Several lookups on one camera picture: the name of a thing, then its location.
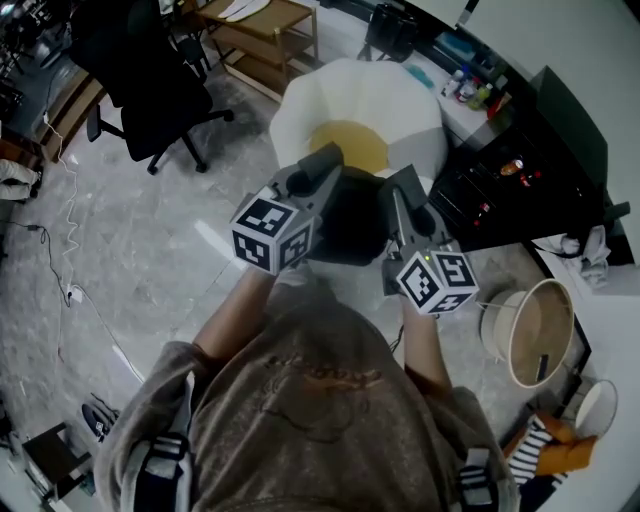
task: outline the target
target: person's arm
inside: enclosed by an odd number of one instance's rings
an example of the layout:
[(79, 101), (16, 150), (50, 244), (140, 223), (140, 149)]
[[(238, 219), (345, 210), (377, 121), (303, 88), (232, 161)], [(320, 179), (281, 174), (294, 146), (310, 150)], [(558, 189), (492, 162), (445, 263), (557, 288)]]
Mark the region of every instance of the person's arm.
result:
[(447, 393), (452, 386), (442, 359), (435, 317), (420, 315), (404, 296), (400, 302), (407, 375), (423, 394)]
[(249, 268), (193, 340), (207, 357), (228, 361), (261, 329), (275, 276)]

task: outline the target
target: black office chair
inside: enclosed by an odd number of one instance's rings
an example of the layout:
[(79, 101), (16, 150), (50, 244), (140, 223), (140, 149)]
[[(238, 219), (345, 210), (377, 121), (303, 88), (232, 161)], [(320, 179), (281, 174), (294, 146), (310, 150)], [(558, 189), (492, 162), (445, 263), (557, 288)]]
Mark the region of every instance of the black office chair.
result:
[(188, 131), (223, 118), (231, 110), (209, 112), (213, 102), (163, 30), (157, 0), (86, 0), (71, 17), (71, 59), (102, 84), (116, 107), (122, 107), (122, 131), (100, 118), (99, 107), (87, 120), (93, 142), (102, 131), (122, 137), (136, 162), (153, 156), (156, 164), (179, 138), (205, 172)]

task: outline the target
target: orange cloth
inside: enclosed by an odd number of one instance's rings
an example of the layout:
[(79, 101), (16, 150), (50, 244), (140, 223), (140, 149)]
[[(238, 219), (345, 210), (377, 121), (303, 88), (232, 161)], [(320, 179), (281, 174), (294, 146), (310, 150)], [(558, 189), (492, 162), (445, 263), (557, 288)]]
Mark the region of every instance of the orange cloth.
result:
[[(578, 439), (574, 430), (563, 421), (546, 412), (538, 411), (535, 414), (554, 439), (540, 450), (536, 475), (555, 475), (586, 468), (598, 438)], [(503, 450), (505, 458), (513, 453), (526, 433), (525, 427), (507, 444)]]
[(596, 436), (591, 436), (571, 443), (548, 444), (540, 451), (536, 475), (555, 475), (586, 468), (597, 440)]

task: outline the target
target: cable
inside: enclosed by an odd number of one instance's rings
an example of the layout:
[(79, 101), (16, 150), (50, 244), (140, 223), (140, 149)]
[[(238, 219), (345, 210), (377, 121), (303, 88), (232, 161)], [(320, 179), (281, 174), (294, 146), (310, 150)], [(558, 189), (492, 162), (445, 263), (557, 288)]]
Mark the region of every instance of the cable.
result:
[(133, 373), (135, 375), (135, 377), (140, 381), (140, 382), (144, 382), (144, 377), (142, 376), (142, 374), (136, 370), (136, 367), (133, 366), (133, 363), (131, 362), (131, 360), (127, 357), (127, 354), (125, 353), (125, 351), (122, 349), (122, 347), (120, 346), (120, 343), (118, 343), (118, 340), (116, 340), (116, 337), (113, 335), (113, 333), (111, 332), (111, 329), (109, 329), (109, 326), (107, 325), (107, 323), (104, 321), (104, 318), (102, 318), (102, 315), (100, 314), (100, 311), (98, 311), (98, 308), (96, 307), (96, 305), (93, 303), (93, 300), (91, 300), (91, 297), (89, 296), (89, 294), (85, 291), (84, 288), (82, 288), (82, 286), (74, 284), (71, 289), (78, 289), (80, 290), (83, 295), (85, 296), (85, 298), (89, 301), (89, 303), (91, 304), (91, 306), (93, 306), (93, 310), (96, 312), (96, 315), (98, 315), (98, 318), (100, 319), (100, 321), (102, 322), (102, 326), (105, 328), (105, 330), (109, 333), (109, 336), (111, 336), (111, 339), (113, 340), (114, 345), (118, 348), (118, 350), (120, 351), (120, 354), (122, 355), (122, 357), (124, 358), (127, 366), (129, 367), (129, 370), (131, 370), (131, 373)]
[(0, 220), (0, 222), (4, 222), (5, 224), (13, 224), (14, 226), (20, 226), (21, 228), (25, 228), (28, 231), (42, 230), (42, 233), (40, 234), (40, 243), (42, 245), (46, 243), (48, 246), (47, 248), (49, 252), (49, 268), (51, 269), (51, 272), (53, 272), (53, 274), (56, 276), (56, 283), (58, 283), (58, 288), (60, 289), (62, 300), (64, 300), (65, 305), (68, 308), (70, 308), (71, 301), (67, 296), (67, 294), (62, 289), (62, 278), (60, 277), (60, 274), (56, 272), (56, 269), (53, 268), (53, 261), (51, 256), (51, 235), (49, 234), (49, 231), (47, 231), (47, 228), (45, 228), (44, 226), (40, 226), (39, 224), (20, 224), (19, 222), (14, 222), (12, 220)]
[(394, 354), (398, 345), (400, 345), (400, 340), (402, 339), (402, 334), (404, 333), (404, 324), (400, 326), (400, 330), (398, 331), (398, 337), (391, 342), (389, 348), (391, 349), (391, 353)]
[(71, 264), (71, 261), (69, 261), (69, 258), (67, 257), (67, 255), (70, 252), (75, 251), (76, 249), (78, 249), (80, 247), (80, 244), (71, 238), (71, 235), (73, 234), (73, 232), (80, 227), (78, 224), (76, 224), (75, 222), (71, 221), (71, 213), (73, 213), (73, 208), (74, 208), (74, 206), (76, 204), (75, 199), (76, 199), (76, 196), (78, 195), (78, 173), (75, 172), (75, 171), (70, 170), (69, 167), (67, 167), (67, 163), (63, 160), (63, 158), (62, 158), (62, 144), (63, 144), (64, 138), (62, 137), (62, 135), (60, 135), (56, 131), (56, 129), (53, 126), (51, 126), (49, 124), (49, 115), (48, 115), (47, 112), (45, 112), (45, 116), (44, 116), (43, 120), (44, 120), (44, 123), (49, 128), (51, 128), (53, 133), (55, 133), (58, 136), (58, 138), (60, 139), (60, 146), (58, 146), (58, 160), (60, 162), (62, 162), (62, 165), (64, 166), (64, 170), (67, 173), (73, 175), (73, 195), (69, 199), (67, 199), (67, 201), (66, 201), (66, 204), (70, 204), (69, 211), (67, 212), (67, 224), (69, 224), (71, 226), (71, 229), (69, 230), (69, 234), (67, 234), (67, 242), (71, 245), (71, 247), (62, 253), (62, 257), (64, 258), (65, 262), (67, 263), (67, 265), (69, 265), (69, 268), (71, 269), (71, 275), (69, 276), (69, 280), (67, 281), (67, 283), (70, 284), (71, 281), (73, 280), (74, 268), (73, 268), (73, 265)]

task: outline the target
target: black bag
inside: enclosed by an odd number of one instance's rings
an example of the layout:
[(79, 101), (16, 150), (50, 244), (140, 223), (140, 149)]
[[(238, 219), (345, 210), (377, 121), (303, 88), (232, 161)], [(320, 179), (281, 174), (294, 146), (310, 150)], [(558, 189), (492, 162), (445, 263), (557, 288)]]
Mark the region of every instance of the black bag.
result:
[(417, 33), (418, 22), (413, 16), (391, 4), (378, 4), (371, 16), (365, 46), (358, 59), (371, 60), (373, 46), (383, 53), (382, 57), (388, 55), (390, 60), (404, 62), (413, 51), (413, 40)]

